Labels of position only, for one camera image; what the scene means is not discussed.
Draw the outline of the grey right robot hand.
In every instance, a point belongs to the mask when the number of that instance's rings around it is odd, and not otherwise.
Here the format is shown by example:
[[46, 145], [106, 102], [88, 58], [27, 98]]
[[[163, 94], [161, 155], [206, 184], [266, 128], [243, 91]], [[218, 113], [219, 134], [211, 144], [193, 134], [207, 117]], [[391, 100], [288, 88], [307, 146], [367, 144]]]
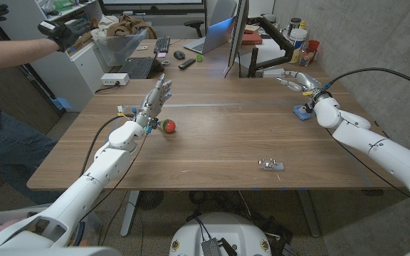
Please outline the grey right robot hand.
[[314, 103], [332, 97], [331, 93], [322, 88], [322, 84], [318, 80], [308, 74], [296, 71], [285, 71], [283, 75], [295, 78], [295, 82], [277, 78], [280, 84], [285, 85], [293, 92], [310, 92]]

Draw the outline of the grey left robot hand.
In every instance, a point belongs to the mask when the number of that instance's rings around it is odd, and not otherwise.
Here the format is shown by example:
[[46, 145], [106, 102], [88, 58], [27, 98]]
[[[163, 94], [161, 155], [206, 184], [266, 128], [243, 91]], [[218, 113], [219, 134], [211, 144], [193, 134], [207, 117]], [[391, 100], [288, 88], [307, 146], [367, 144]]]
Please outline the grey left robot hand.
[[165, 82], [164, 77], [165, 74], [162, 73], [154, 88], [143, 99], [135, 115], [135, 122], [144, 128], [154, 129], [157, 126], [157, 116], [162, 111], [164, 103], [172, 96], [170, 92], [172, 81]]

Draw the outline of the gloved hand with white label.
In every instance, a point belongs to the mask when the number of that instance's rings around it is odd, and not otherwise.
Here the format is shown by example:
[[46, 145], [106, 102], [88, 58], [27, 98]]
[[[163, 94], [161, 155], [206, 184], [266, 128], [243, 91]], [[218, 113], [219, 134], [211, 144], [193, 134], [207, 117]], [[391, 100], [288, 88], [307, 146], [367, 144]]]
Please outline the gloved hand with white label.
[[68, 24], [42, 21], [38, 24], [37, 28], [48, 39], [58, 44], [58, 51], [64, 52], [91, 29], [91, 22], [84, 18], [76, 19]]

